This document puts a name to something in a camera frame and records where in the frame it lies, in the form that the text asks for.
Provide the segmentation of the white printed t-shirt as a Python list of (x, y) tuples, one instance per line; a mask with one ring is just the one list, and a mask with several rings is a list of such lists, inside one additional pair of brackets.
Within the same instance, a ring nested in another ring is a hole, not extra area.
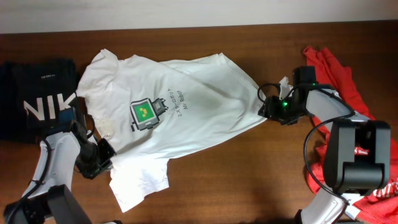
[(155, 62), (103, 49), (77, 88), (116, 151), (110, 187), (123, 212), (169, 186), (167, 164), (264, 121), (254, 80), (223, 54)]

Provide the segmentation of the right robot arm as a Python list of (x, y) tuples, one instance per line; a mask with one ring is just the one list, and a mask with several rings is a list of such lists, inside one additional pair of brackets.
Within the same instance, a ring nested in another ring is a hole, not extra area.
[(295, 223), (338, 223), (354, 203), (383, 189), (390, 178), (391, 128), (371, 120), (345, 102), (330, 84), (317, 81), (315, 67), (293, 70), (293, 84), (287, 80), (274, 84), (277, 96), (259, 96), (259, 116), (281, 125), (295, 124), (301, 117), (316, 117), (316, 125), (303, 144), (304, 161), (308, 162), (307, 145), (320, 127), (330, 132), (323, 178), (320, 182), (311, 169), (311, 178), (320, 190), (311, 204), (299, 210)]

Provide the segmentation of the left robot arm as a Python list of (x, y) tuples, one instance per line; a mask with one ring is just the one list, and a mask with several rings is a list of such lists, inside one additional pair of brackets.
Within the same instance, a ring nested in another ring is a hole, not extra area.
[(71, 193), (73, 172), (94, 179), (111, 166), (116, 151), (105, 139), (97, 141), (84, 124), (71, 120), (51, 128), (40, 142), (40, 158), (22, 197), (7, 205), (6, 223), (90, 223)]

